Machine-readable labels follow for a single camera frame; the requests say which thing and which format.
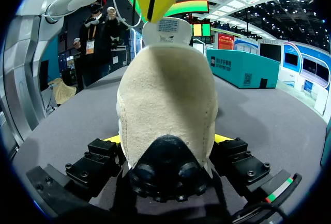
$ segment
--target person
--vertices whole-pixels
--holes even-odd
[[[109,74],[111,49],[116,49],[119,36],[119,21],[113,7],[107,9],[108,15],[102,13],[106,0],[97,0],[89,6],[92,13],[79,31],[79,38],[73,46],[81,52],[77,60],[78,74],[82,83],[80,90]]]

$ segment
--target gray table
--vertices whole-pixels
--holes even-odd
[[[27,182],[25,173],[35,166],[52,164],[65,173],[66,163],[75,163],[95,138],[118,133],[116,93],[122,68],[79,92],[60,106],[32,132],[13,161],[18,175]],[[270,162],[275,175],[281,169],[300,173],[303,180],[282,205],[289,213],[308,194],[320,173],[326,123],[306,105],[280,89],[237,89],[215,77],[219,112],[216,133],[241,137],[261,161]],[[246,203],[222,178],[230,213]],[[115,182],[110,181],[99,197],[90,203],[108,209],[112,206]],[[193,207],[194,215],[205,214],[205,204],[218,203],[211,189],[201,197],[184,203],[156,203],[138,199],[141,213],[161,214],[179,208]]]

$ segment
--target beige fabric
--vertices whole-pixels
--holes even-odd
[[[131,166],[162,135],[180,137],[205,165],[214,144],[218,111],[207,59],[185,44],[141,50],[117,92],[122,150]]]
[[[53,94],[57,104],[64,104],[76,94],[76,88],[66,85],[61,78],[54,79],[49,84],[56,84]]]

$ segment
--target qr code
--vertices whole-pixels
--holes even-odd
[[[252,79],[252,74],[251,73],[245,73],[245,79],[244,79],[244,84],[249,85],[250,81]]]

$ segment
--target face mask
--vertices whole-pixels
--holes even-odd
[[[91,13],[97,13],[102,9],[101,4],[98,3],[93,3],[89,6],[89,10],[91,11]]]

